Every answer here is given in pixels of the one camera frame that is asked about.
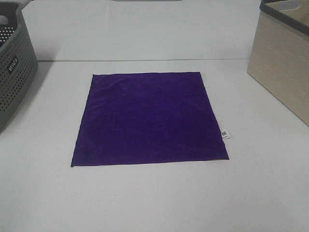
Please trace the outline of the purple microfibre towel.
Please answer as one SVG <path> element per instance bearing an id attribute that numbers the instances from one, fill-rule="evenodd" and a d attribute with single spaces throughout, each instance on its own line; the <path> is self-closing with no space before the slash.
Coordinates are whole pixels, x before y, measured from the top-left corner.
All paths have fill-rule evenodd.
<path id="1" fill-rule="evenodd" d="M 201 73 L 93 75 L 73 167 L 228 158 Z"/>

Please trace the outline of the white towel label tag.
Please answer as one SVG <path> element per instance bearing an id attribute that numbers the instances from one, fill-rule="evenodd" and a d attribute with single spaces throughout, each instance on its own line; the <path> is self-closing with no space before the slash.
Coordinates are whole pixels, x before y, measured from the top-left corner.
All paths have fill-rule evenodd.
<path id="1" fill-rule="evenodd" d="M 222 135 L 223 140 L 230 139 L 230 135 L 229 135 L 229 132 L 227 130 L 221 131 L 221 135 Z"/>

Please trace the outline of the beige bin with grey rim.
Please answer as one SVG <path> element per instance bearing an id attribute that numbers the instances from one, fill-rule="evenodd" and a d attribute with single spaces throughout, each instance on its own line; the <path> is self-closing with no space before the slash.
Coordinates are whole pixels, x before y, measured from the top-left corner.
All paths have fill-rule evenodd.
<path id="1" fill-rule="evenodd" d="M 309 2 L 263 0 L 248 74 L 309 123 Z"/>

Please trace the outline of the grey perforated plastic basket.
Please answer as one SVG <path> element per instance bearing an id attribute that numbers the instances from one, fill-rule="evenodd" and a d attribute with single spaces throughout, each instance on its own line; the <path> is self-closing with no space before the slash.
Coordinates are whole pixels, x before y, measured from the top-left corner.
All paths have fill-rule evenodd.
<path id="1" fill-rule="evenodd" d="M 3 131 L 26 95 L 38 61 L 22 14 L 23 4 L 2 1 L 0 15 L 0 130 Z"/>

